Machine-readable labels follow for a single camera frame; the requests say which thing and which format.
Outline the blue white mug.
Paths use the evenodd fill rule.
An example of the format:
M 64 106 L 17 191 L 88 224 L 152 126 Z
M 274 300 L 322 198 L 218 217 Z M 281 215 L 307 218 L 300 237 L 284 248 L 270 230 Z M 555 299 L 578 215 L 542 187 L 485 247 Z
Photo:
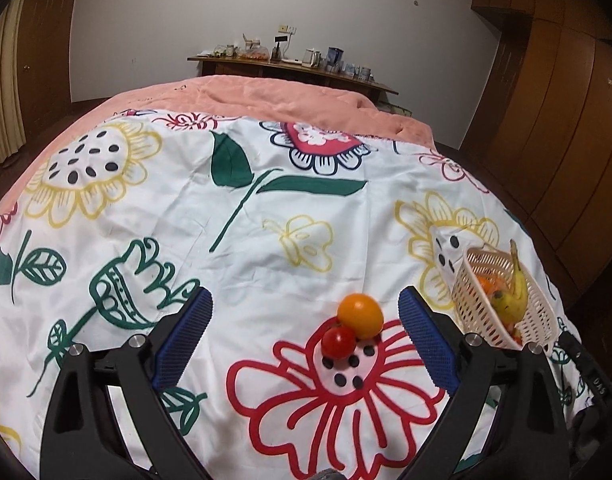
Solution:
M 338 47 L 328 47 L 325 57 L 324 69 L 328 72 L 338 72 L 339 66 L 343 64 L 344 50 Z

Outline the wooden headboard shelf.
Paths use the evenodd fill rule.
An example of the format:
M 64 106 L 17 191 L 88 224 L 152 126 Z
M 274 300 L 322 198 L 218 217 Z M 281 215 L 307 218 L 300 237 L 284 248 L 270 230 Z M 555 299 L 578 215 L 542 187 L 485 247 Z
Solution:
M 366 96 L 373 104 L 384 94 L 398 96 L 399 92 L 385 84 L 363 81 L 341 74 L 333 74 L 319 68 L 304 67 L 300 64 L 249 60 L 248 58 L 215 58 L 209 55 L 194 55 L 187 62 L 197 64 L 200 77 L 228 75 L 251 78 L 272 78 L 297 81 L 302 84 L 352 91 Z

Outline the yellow banana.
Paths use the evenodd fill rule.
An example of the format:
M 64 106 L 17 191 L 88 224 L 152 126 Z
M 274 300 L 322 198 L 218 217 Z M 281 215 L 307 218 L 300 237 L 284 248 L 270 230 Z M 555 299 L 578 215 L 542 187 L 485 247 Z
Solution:
M 508 332 L 513 332 L 515 326 L 522 321 L 528 306 L 528 288 L 522 265 L 518 258 L 517 245 L 515 240 L 510 242 L 510 255 L 512 259 L 512 281 L 510 286 L 510 298 L 504 309 L 492 307 L 502 325 Z

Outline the snack bag on shelf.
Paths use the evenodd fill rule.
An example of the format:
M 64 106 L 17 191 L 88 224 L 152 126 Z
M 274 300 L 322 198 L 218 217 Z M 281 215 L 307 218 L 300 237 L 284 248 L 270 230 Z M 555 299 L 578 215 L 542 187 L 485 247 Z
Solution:
M 269 62 L 270 52 L 267 47 L 264 47 L 260 40 L 255 39 L 244 39 L 244 46 L 242 49 L 237 51 L 238 58 L 242 60 L 252 60 L 259 62 Z

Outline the beige curtain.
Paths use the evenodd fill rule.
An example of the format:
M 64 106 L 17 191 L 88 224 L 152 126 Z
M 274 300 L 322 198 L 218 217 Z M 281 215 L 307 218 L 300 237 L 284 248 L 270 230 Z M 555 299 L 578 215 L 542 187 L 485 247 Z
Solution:
M 18 97 L 18 30 L 24 0 L 11 0 L 0 14 L 0 165 L 26 142 Z

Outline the black phone stand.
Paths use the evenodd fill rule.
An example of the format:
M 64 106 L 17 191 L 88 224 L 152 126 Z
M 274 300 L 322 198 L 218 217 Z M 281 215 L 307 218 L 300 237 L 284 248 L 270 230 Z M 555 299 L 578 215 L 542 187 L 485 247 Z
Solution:
M 274 37 L 274 46 L 271 52 L 270 61 L 274 63 L 281 62 L 283 60 L 284 52 L 283 52 L 283 44 L 286 44 L 289 41 L 289 36 L 287 35 L 279 35 Z

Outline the wooden wardrobe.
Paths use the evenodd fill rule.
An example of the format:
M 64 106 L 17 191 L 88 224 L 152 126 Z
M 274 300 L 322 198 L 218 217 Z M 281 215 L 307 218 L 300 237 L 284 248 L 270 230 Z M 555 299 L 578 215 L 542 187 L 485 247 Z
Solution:
M 462 143 L 573 304 L 612 261 L 612 24 L 596 0 L 472 0 L 500 40 Z

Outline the floral white duvet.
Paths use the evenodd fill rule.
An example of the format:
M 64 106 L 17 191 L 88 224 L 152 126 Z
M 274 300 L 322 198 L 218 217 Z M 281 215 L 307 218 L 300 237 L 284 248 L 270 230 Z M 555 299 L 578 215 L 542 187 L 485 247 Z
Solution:
M 448 400 L 402 330 L 399 292 L 415 286 L 452 314 L 466 250 L 511 240 L 569 330 L 525 229 L 434 151 L 303 122 L 124 110 L 53 151 L 0 214 L 3 440 L 37 471 L 68 349 L 117 347 L 204 286 L 213 317 L 161 400 L 208 471 L 395 478 Z M 321 340 L 350 294 L 379 303 L 383 330 L 333 361 Z

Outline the red cherry tomato far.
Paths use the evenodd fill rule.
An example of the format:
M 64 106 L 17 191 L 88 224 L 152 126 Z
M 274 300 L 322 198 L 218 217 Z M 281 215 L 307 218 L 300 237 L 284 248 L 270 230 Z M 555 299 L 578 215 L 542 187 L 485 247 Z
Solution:
M 356 348 L 356 335 L 348 326 L 333 326 L 323 335 L 321 340 L 322 355 L 330 360 L 346 359 Z

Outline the plastic bag of oranges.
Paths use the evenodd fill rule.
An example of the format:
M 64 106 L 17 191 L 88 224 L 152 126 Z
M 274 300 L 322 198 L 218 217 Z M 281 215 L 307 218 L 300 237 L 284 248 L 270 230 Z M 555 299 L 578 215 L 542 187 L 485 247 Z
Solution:
M 496 274 L 476 274 L 476 278 L 492 307 L 504 309 L 510 298 L 510 287 L 507 286 L 504 279 Z

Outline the wooden door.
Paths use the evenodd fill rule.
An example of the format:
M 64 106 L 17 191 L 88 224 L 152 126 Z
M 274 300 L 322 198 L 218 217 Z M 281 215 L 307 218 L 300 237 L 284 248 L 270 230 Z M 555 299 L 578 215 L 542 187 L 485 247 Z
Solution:
M 18 99 L 27 140 L 71 107 L 70 40 L 75 0 L 24 0 L 18 24 Z

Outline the cream plastic basket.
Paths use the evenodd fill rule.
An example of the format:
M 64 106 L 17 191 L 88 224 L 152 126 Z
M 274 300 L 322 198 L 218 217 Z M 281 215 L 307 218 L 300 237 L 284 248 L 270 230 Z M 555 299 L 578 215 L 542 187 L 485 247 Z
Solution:
M 464 332 L 481 336 L 490 346 L 519 350 L 537 344 L 545 353 L 553 351 L 554 312 L 520 263 L 515 244 L 509 252 L 467 249 L 452 299 Z

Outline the pink blanket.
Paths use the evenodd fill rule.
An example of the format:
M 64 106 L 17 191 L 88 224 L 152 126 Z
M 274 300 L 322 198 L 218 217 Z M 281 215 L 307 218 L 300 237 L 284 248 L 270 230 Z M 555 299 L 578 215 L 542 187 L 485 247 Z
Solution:
M 16 179 L 0 200 L 0 214 L 12 208 L 26 183 L 53 151 L 129 108 L 307 122 L 322 129 L 359 136 L 405 141 L 424 148 L 435 146 L 432 129 L 424 122 L 381 112 L 366 96 L 357 92 L 272 78 L 195 77 L 117 94 L 80 117 L 60 133 Z

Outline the orange mandarin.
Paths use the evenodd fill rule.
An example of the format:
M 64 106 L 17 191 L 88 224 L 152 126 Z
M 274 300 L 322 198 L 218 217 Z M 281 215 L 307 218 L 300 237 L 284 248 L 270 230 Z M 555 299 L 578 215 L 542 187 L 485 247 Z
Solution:
M 379 303 L 369 295 L 350 294 L 338 305 L 338 321 L 353 330 L 360 340 L 376 337 L 384 326 L 384 315 Z

